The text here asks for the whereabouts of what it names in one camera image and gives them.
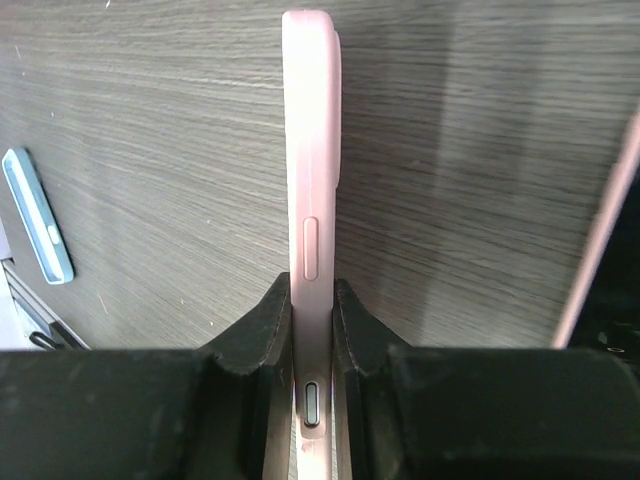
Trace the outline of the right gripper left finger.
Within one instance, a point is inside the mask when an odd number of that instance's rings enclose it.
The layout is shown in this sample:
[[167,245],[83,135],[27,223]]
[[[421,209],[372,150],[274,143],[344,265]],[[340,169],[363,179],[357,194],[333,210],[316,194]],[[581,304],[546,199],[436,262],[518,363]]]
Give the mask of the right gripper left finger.
[[284,479],[289,277],[197,349],[1,356],[5,479]]

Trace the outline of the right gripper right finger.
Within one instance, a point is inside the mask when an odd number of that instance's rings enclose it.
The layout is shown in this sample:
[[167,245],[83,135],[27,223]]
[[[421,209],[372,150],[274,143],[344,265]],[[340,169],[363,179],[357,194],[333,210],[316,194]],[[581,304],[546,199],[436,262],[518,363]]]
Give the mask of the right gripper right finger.
[[335,284],[342,479],[635,479],[639,382],[585,349],[412,346]]

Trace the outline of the light blue phone case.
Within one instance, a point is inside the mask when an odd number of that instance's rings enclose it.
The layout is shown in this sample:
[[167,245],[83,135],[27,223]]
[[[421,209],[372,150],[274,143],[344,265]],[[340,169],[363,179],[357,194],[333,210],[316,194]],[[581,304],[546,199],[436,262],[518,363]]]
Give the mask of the light blue phone case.
[[72,262],[28,151],[8,149],[1,166],[44,279],[70,283]]

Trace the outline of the pink phone case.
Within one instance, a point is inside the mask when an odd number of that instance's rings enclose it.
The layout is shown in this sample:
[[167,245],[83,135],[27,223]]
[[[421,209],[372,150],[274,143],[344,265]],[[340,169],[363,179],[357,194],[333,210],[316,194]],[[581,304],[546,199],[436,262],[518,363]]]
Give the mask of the pink phone case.
[[[341,167],[340,38],[322,10],[282,16],[297,473],[332,476],[332,310]],[[320,424],[304,423],[304,387],[320,388]]]
[[592,221],[581,261],[552,337],[552,348],[564,349],[569,344],[638,166],[639,107],[636,107],[627,124],[618,159],[605,183],[599,209]]

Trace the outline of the teal phone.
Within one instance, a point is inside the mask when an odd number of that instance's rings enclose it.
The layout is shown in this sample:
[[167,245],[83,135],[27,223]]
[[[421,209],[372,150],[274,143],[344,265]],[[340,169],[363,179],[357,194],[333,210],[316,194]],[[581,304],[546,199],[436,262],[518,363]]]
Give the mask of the teal phone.
[[569,345],[639,354],[639,179],[631,183]]

